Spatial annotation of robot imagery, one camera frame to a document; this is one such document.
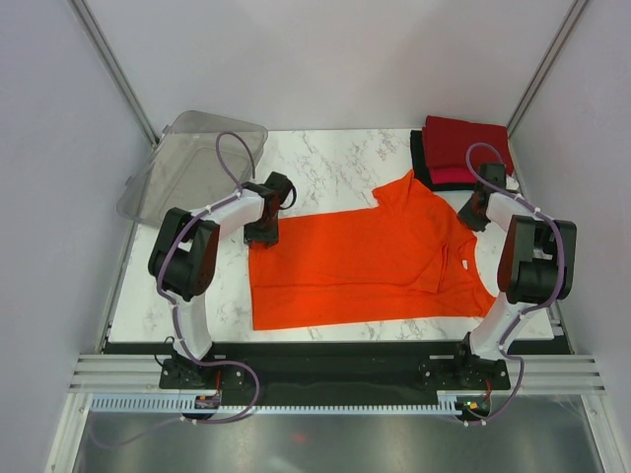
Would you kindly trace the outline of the orange t shirt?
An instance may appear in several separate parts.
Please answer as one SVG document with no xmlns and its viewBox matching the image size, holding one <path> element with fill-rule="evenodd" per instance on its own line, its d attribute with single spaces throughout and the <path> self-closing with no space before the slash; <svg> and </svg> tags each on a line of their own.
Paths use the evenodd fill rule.
<svg viewBox="0 0 631 473">
<path fill-rule="evenodd" d="M 483 317 L 495 297 L 477 238 L 413 173 L 373 191 L 374 208 L 283 218 L 248 253 L 257 331 L 427 317 Z"/>
</svg>

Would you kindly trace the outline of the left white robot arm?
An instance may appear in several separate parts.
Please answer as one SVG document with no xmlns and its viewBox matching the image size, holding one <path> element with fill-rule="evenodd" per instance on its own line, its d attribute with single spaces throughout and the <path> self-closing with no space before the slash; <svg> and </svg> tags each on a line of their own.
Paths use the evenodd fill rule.
<svg viewBox="0 0 631 473">
<path fill-rule="evenodd" d="M 187 357 L 181 373 L 193 386 L 208 386 L 217 372 L 205 357 L 213 345 L 205 292 L 215 275 L 220 241 L 242 229 L 249 247 L 277 244 L 279 213 L 296 198 L 294 183 L 273 172 L 263 183 L 246 182 L 216 203 L 191 211 L 172 208 L 164 217 L 148 271 L 171 308 L 175 349 Z"/>
</svg>

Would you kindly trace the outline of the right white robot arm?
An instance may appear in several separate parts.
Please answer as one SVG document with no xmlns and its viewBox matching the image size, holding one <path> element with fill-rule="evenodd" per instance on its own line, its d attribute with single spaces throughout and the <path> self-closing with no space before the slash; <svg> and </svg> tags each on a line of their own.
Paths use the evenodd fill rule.
<svg viewBox="0 0 631 473">
<path fill-rule="evenodd" d="M 451 365 L 454 381 L 466 388 L 486 377 L 484 360 L 508 356 L 510 345 L 535 312 L 568 297 L 578 235 L 575 223 L 552 219 L 508 190 L 504 165 L 483 164 L 477 176 L 458 219 L 474 232 L 493 223 L 505 232 L 505 241 L 497 270 L 499 295 L 462 341 L 467 354 Z"/>
</svg>

